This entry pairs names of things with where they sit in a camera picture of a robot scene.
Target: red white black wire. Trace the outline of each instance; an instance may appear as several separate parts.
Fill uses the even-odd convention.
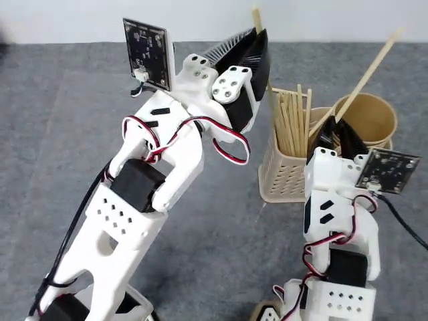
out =
[[[151,141],[149,142],[149,145],[148,145],[148,147],[149,147],[148,153],[143,158],[144,161],[146,161],[148,163],[157,163],[161,159],[162,153],[177,141],[177,139],[179,137],[180,130],[185,125],[190,124],[192,122],[196,122],[196,121],[197,122],[209,123],[212,127],[218,128],[219,130],[228,134],[229,136],[234,137],[234,139],[238,140],[243,145],[243,147],[245,149],[245,153],[246,153],[246,157],[244,159],[237,158],[236,156],[233,156],[233,155],[229,154],[228,152],[226,152],[224,149],[222,149],[220,147],[217,140],[215,138],[213,138],[213,144],[214,144],[216,151],[221,156],[223,156],[224,158],[229,160],[230,162],[237,164],[237,165],[246,165],[248,163],[249,156],[251,154],[248,141],[242,134],[234,131],[233,129],[231,129],[231,128],[229,128],[229,127],[227,127],[227,126],[219,123],[218,121],[216,121],[210,117],[207,117],[207,116],[194,116],[194,117],[189,117],[189,118],[185,119],[184,121],[182,121],[180,123],[180,125],[178,126],[178,128],[175,130],[175,133],[169,139],[169,141],[163,146],[161,146],[159,139],[157,138],[157,136],[153,132],[153,130],[143,120],[139,119],[136,116],[127,116],[122,121],[122,137],[123,137],[123,139],[125,139],[126,132],[128,130],[128,122],[130,122],[130,121],[137,122],[138,126],[141,129],[145,130],[151,138]]]

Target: white wall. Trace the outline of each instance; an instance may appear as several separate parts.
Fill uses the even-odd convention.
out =
[[[220,40],[249,27],[258,3],[272,41],[428,41],[426,0],[0,0],[10,42],[124,41],[122,18],[167,28],[174,41]]]

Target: gray carpet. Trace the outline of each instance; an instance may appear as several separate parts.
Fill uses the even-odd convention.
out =
[[[177,62],[207,43],[178,43]],[[314,91],[314,106],[349,93],[379,44],[271,46],[272,83]],[[397,150],[428,156],[428,45],[397,44],[366,87],[399,114]],[[0,62],[0,319],[22,320],[92,177],[120,147],[120,121],[147,99],[128,95],[123,43],[21,45]],[[263,206],[256,168],[270,131],[263,103],[251,162],[233,166],[205,142],[204,172],[171,210],[132,278],[161,320],[247,320],[273,284],[304,275],[302,205]],[[393,197],[428,239],[428,165]],[[428,253],[385,206],[376,213],[382,273],[375,320],[424,320]]]

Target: paper cup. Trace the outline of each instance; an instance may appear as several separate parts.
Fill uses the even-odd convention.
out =
[[[335,103],[335,113],[342,108],[348,96]],[[356,96],[343,119],[356,131],[367,146],[383,146],[397,129],[397,114],[382,98],[361,93]]]

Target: black circuit board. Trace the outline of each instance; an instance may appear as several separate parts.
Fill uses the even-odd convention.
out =
[[[123,19],[132,77],[135,70],[148,73],[148,83],[171,91],[167,31],[145,23]]]
[[[373,149],[355,186],[365,189],[367,183],[377,184],[381,192],[400,194],[420,159],[393,150]]]

